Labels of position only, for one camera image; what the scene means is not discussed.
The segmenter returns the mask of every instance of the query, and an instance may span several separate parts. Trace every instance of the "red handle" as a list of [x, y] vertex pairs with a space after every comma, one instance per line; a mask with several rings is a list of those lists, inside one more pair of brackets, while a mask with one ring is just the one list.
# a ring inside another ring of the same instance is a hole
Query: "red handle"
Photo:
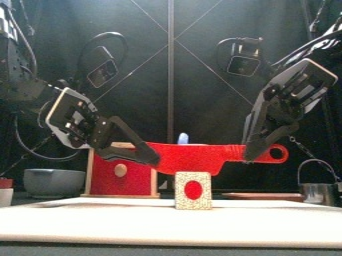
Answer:
[[[147, 143], [161, 155], [161, 162], [154, 169], [174, 175], [178, 171], [209, 172], [219, 174], [225, 162], [243, 162], [245, 145], [198, 145]], [[279, 150], [281, 157], [274, 158], [271, 150]], [[274, 144], [257, 158], [255, 163], [279, 164], [289, 158], [287, 149]]]

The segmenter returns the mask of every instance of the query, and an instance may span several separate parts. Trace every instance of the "black curtain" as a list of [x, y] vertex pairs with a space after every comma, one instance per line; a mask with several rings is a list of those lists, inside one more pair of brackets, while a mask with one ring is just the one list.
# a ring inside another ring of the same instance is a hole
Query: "black curtain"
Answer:
[[[217, 44], [226, 38], [263, 38], [265, 59], [271, 63], [278, 61], [309, 41], [308, 15], [314, 17], [320, 8], [317, 2], [320, 1], [26, 1], [30, 21], [36, 30], [30, 40], [38, 57], [39, 76], [50, 83], [60, 78], [71, 78], [78, 69], [83, 45], [99, 33], [116, 31], [124, 35], [130, 48], [119, 74], [100, 88], [83, 88], [102, 114], [119, 115], [146, 141], [169, 142], [169, 120], [173, 118], [174, 142], [178, 135], [186, 132], [191, 143], [239, 144], [245, 118], [267, 79], [258, 74], [250, 78], [227, 74], [217, 63]], [[340, 1], [332, 1], [332, 4], [322, 16], [322, 31], [333, 22], [333, 16], [337, 16], [334, 12], [341, 10]], [[170, 15], [174, 24], [169, 23]], [[16, 16], [23, 24], [20, 11]], [[170, 31], [175, 37], [173, 84], [169, 76]], [[114, 56], [120, 56], [122, 45], [118, 41], [108, 40], [103, 44]], [[173, 117], [169, 109], [170, 86], [174, 89]], [[334, 90], [329, 104], [340, 118], [330, 125], [338, 131], [342, 113], [340, 86]], [[318, 158], [333, 162], [338, 168], [328, 134], [325, 113], [320, 105], [302, 120], [301, 129], [294, 136]], [[308, 155], [289, 138], [283, 138], [279, 143], [290, 151], [285, 164], [226, 163], [221, 174], [213, 178], [214, 189], [297, 190], [297, 168]], [[320, 170], [314, 174], [309, 170], [304, 178], [320, 181], [330, 179]]]

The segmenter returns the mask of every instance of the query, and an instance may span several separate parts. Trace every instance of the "white table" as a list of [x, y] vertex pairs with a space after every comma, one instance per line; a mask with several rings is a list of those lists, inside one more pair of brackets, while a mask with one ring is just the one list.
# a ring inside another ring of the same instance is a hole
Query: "white table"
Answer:
[[0, 208], [0, 241], [153, 246], [342, 248], [342, 209], [290, 201], [79, 197]]

